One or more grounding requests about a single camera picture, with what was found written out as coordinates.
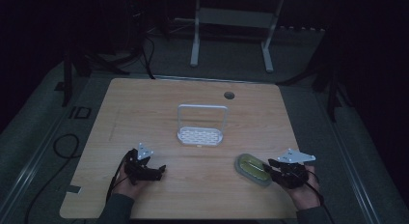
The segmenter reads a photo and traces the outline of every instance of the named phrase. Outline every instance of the hand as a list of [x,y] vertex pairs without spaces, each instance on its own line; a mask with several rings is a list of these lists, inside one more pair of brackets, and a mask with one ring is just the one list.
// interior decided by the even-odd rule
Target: hand
[[120,175],[115,181],[116,186],[112,190],[112,193],[119,193],[125,195],[133,200],[136,200],[138,195],[142,192],[145,186],[150,182],[148,181],[138,181],[135,185],[130,182],[130,179],[127,178],[127,174],[124,170],[124,165],[121,167]]
[[[305,165],[305,167],[308,171],[315,173],[315,168],[313,166]],[[316,177],[311,173],[309,173],[308,183],[313,188],[315,188],[316,191],[319,191],[318,181],[316,180]],[[292,202],[294,203],[295,207],[298,210],[306,210],[320,206],[318,196],[312,189],[310,189],[305,184],[301,187],[297,187],[294,189],[288,189],[283,187],[283,190],[285,190],[288,193],[289,197],[291,197]]]

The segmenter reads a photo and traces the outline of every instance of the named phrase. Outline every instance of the wooden table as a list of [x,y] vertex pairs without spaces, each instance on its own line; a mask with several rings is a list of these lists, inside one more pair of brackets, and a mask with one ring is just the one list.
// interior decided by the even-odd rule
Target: wooden table
[[[226,99],[233,92],[234,99]],[[217,104],[229,108],[224,139],[216,147],[180,144],[177,107]],[[114,79],[100,107],[60,214],[97,218],[123,156],[139,143],[154,150],[150,168],[167,165],[133,207],[133,218],[263,219],[295,217],[295,207],[275,183],[267,187],[238,174],[234,161],[252,154],[267,161],[298,150],[280,90],[252,83]]]

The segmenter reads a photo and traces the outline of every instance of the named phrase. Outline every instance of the gray mat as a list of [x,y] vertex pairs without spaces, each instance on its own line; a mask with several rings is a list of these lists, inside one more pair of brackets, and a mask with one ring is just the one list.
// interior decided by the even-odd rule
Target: gray mat
[[[273,41],[271,53],[275,71],[266,73],[257,42],[213,42],[202,41],[200,63],[197,68],[190,68],[191,40],[164,41],[154,38],[155,51],[152,60],[152,72],[155,75],[169,75],[195,78],[212,78],[238,81],[256,81],[273,83],[288,79],[305,68],[320,35],[311,32],[294,33],[279,30]],[[145,76],[145,69],[139,61],[123,66],[132,72],[132,76]],[[33,198],[42,186],[66,162],[55,155],[52,142],[67,133],[79,137],[79,152],[84,147],[97,110],[103,100],[112,75],[109,72],[95,73],[92,78],[75,78],[76,82],[85,80],[77,99],[68,108],[61,108],[61,93],[54,92],[56,82],[62,79],[61,69],[53,70],[27,102],[10,128],[1,136],[1,199],[8,194],[18,172],[30,157],[30,154],[44,142],[48,128],[59,117],[62,124],[48,140],[49,144],[41,168],[30,184],[22,201],[18,204],[10,223],[23,223],[24,215]],[[291,124],[301,151],[314,154],[317,161],[316,172],[320,177],[321,191],[326,198],[329,211],[336,223],[367,223],[357,202],[353,187],[342,161],[339,140],[334,134],[334,127],[328,123],[322,105],[325,94],[315,94],[310,89],[313,78],[300,81],[292,87],[282,87],[283,98]],[[92,108],[92,115],[87,120],[69,119],[72,106]],[[337,108],[337,126],[346,148],[356,165],[374,208],[379,212],[381,223],[405,223],[409,219],[408,210],[399,199],[385,168],[373,147],[370,138],[352,108]],[[69,154],[73,150],[71,138],[59,142],[61,151]],[[67,186],[72,178],[78,159],[72,160],[54,181],[44,190],[33,205],[30,223],[72,223],[60,217],[59,209],[63,202]],[[259,223],[280,223],[275,220],[259,220]]]

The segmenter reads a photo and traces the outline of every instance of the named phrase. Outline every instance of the metal leg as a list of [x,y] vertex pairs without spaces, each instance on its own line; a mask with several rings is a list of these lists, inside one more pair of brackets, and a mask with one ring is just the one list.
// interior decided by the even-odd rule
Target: metal leg
[[279,18],[283,3],[284,0],[280,0],[279,5],[277,6],[277,10],[271,18],[271,25],[268,30],[267,39],[261,43],[262,57],[264,58],[265,70],[267,72],[273,71],[273,63],[271,62],[271,55],[268,46],[270,46],[271,40],[273,39],[274,30],[276,29],[277,20]]
[[327,105],[327,113],[330,116],[332,122],[336,122],[335,119],[335,107],[337,104],[337,89],[338,89],[338,72],[341,68],[341,62],[336,64],[335,66],[331,66],[331,73],[330,75],[330,90],[328,95],[328,105]]
[[196,67],[199,62],[199,47],[201,40],[199,38],[199,12],[201,9],[200,0],[196,0],[196,14],[195,14],[195,38],[193,40],[192,56],[190,59],[190,66]]

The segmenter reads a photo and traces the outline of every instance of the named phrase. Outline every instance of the black cable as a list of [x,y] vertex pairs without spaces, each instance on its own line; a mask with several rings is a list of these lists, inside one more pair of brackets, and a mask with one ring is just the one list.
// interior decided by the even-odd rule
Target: black cable
[[142,64],[142,65],[143,65],[143,66],[145,67],[145,69],[147,70],[147,74],[150,76],[150,79],[155,79],[155,77],[153,76],[153,74],[152,74],[152,72],[151,72],[151,70],[150,70],[150,62],[151,62],[151,60],[152,60],[152,56],[153,56],[153,52],[154,52],[154,42],[153,42],[150,38],[148,38],[148,37],[146,37],[146,39],[147,39],[148,41],[150,41],[150,43],[152,44],[152,51],[151,51],[151,53],[150,53],[150,57],[147,58],[147,54],[146,54],[146,52],[145,52],[145,49],[144,49],[144,47],[142,47],[142,54],[143,54],[144,59],[145,59],[145,64]]
[[[72,151],[72,153],[71,153],[69,156],[65,156],[65,155],[62,155],[62,154],[60,154],[60,153],[58,152],[58,150],[57,150],[57,144],[58,144],[58,142],[59,142],[61,139],[66,138],[66,137],[69,137],[69,136],[70,136],[70,137],[73,137],[73,138],[75,139],[76,144],[75,144],[74,151]],[[25,213],[25,216],[24,216],[24,223],[25,223],[25,224],[28,224],[28,223],[29,223],[30,211],[31,211],[33,205],[36,203],[37,199],[40,197],[40,195],[42,194],[42,192],[45,190],[45,188],[55,179],[55,177],[57,177],[58,174],[61,173],[61,171],[63,171],[63,169],[69,164],[69,162],[70,162],[72,159],[78,158],[78,157],[81,156],[81,154],[80,154],[80,155],[75,155],[76,152],[77,152],[77,150],[78,150],[78,147],[79,147],[79,139],[78,139],[78,137],[77,137],[76,135],[74,135],[74,134],[65,134],[65,135],[62,135],[62,136],[58,137],[58,138],[54,141],[54,144],[53,144],[54,153],[55,153],[57,156],[61,157],[61,158],[65,158],[67,161],[66,161],[66,162],[63,164],[63,166],[61,166],[60,169],[51,177],[51,179],[49,179],[49,180],[45,183],[45,185],[42,186],[42,188],[40,189],[40,191],[36,194],[36,196],[34,197],[34,199],[31,201],[31,203],[30,203],[30,205],[29,205],[29,207],[28,207],[28,209],[27,209],[27,211],[26,211],[26,213]]]
[[121,163],[120,163],[120,165],[118,166],[117,171],[115,172],[114,177],[112,177],[111,183],[109,184],[109,188],[108,188],[108,191],[107,191],[107,193],[106,193],[105,204],[108,202],[108,199],[111,197],[111,193],[112,193],[112,190],[114,189],[114,187],[117,186],[120,182],[122,182],[122,181],[120,181],[120,182],[118,182],[118,183],[115,184],[115,181],[117,180],[117,176],[118,176],[118,174],[120,173],[121,167],[123,166],[123,163],[125,162],[125,159],[126,159],[126,155],[125,155],[125,156],[123,157],[123,159],[121,160]]
[[[315,174],[315,173],[313,173],[313,172],[311,172],[311,171],[309,171],[309,170],[305,170],[306,172],[308,172],[308,173],[311,173],[311,174],[313,174],[314,176],[315,176],[315,178],[316,178],[316,181],[319,183],[319,179],[318,179],[318,176]],[[296,175],[296,174],[294,174],[294,173],[291,173],[293,176],[295,176],[296,178],[298,178],[299,180],[302,180],[298,175]],[[312,185],[310,185],[308,182],[305,182],[305,181],[303,181],[303,183],[307,186],[307,187],[309,187],[315,194],[316,194],[316,196],[318,197],[318,199],[319,199],[319,204],[325,209],[325,211],[327,212],[327,214],[328,214],[328,217],[330,218],[330,221],[331,221],[331,223],[335,223],[334,222],[334,218],[332,217],[332,215],[331,215],[331,213],[328,211],[328,208],[325,206],[325,204],[324,204],[324,196],[322,196],[319,192],[318,192],[318,190],[316,190]]]
[[119,182],[117,182],[117,183],[114,185],[113,189],[114,189],[118,184],[120,184],[121,182],[125,181],[125,180],[128,179],[128,178],[129,178],[129,177],[125,177],[124,179],[122,179],[122,180],[120,180]]

